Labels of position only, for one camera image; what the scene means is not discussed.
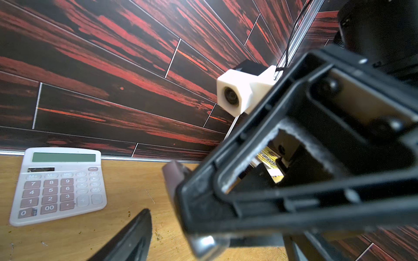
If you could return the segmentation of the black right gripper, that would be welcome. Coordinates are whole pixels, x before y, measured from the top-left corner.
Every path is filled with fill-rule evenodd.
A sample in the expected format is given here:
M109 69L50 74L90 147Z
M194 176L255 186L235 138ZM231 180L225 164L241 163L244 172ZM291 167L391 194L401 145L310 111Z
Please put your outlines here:
M276 188L229 187L280 131ZM418 220L418 90L337 46L312 50L186 178L198 235L302 233Z

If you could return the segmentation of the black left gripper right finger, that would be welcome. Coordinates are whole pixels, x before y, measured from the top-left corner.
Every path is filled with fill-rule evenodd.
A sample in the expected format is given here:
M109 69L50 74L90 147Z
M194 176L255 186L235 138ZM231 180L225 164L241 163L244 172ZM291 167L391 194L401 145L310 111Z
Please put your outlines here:
M320 234L304 232L283 236L290 261L345 261L346 257Z

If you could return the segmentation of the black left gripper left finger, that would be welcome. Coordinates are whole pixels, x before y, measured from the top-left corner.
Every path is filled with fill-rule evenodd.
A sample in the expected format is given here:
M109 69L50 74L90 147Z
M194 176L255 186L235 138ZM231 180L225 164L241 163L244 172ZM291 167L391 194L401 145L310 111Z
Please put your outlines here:
M145 261L151 239L151 213L143 209L89 261Z

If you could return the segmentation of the large black smart key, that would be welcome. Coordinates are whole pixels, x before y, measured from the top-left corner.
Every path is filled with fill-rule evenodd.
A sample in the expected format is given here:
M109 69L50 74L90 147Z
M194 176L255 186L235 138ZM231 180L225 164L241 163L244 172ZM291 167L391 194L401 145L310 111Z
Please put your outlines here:
M169 199L193 255L198 261L215 260L230 246L230 239L202 236L188 230L190 211L181 193L182 184L192 171L177 161L171 161L162 168L162 173Z

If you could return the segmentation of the yellow book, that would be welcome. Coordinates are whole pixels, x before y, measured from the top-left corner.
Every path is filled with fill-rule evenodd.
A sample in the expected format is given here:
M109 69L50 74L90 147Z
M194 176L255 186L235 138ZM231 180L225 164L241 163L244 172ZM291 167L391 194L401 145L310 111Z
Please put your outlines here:
M268 173L275 183L279 183L283 180L284 174L276 164L276 160L281 159L277 153L269 147L265 147L258 153L257 159L265 165Z

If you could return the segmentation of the white calculator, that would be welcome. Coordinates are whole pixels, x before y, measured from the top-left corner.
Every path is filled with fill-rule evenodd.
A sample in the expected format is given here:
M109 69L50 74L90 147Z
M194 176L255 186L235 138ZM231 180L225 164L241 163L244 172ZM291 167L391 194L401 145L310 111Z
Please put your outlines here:
M69 147L27 149L9 223L27 226L104 209L101 156L98 150Z

